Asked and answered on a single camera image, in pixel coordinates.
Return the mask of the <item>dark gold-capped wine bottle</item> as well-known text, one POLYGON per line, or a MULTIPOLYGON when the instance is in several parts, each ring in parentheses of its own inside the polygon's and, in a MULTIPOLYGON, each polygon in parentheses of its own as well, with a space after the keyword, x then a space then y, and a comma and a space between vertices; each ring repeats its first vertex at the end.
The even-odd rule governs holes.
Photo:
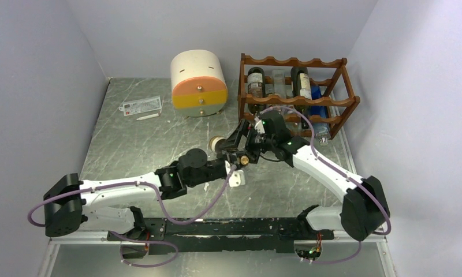
POLYGON ((247 166, 250 159, 245 150, 239 149, 240 141, 240 138, 215 136, 209 141, 208 145, 218 159, 223 159, 230 165, 237 167, 247 166))

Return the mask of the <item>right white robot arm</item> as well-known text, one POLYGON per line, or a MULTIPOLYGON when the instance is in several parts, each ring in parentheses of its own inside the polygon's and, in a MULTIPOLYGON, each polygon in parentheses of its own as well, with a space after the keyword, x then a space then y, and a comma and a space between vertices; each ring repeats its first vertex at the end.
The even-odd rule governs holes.
POLYGON ((312 141, 293 136, 277 110, 264 111, 253 122, 242 120, 229 137, 213 137, 209 147, 229 165, 243 167, 272 152, 278 161, 308 174, 332 192, 341 206, 310 207, 299 215, 297 229, 305 239, 320 230, 338 230, 364 241, 371 234, 388 235, 392 230, 380 180, 342 168, 315 149, 312 141))

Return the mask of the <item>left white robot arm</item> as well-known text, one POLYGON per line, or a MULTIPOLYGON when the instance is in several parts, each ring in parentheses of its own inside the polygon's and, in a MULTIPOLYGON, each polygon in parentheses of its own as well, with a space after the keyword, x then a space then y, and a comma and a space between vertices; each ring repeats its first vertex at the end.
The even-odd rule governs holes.
POLYGON ((80 180, 76 173, 64 175, 43 196, 45 234, 54 238, 78 230, 107 230, 140 239, 146 232, 142 212, 121 208, 122 204, 151 199, 161 203, 217 179, 240 186, 242 168, 250 161, 242 152, 224 152, 209 160, 202 149, 193 148, 168 166, 137 177, 90 181, 80 180))

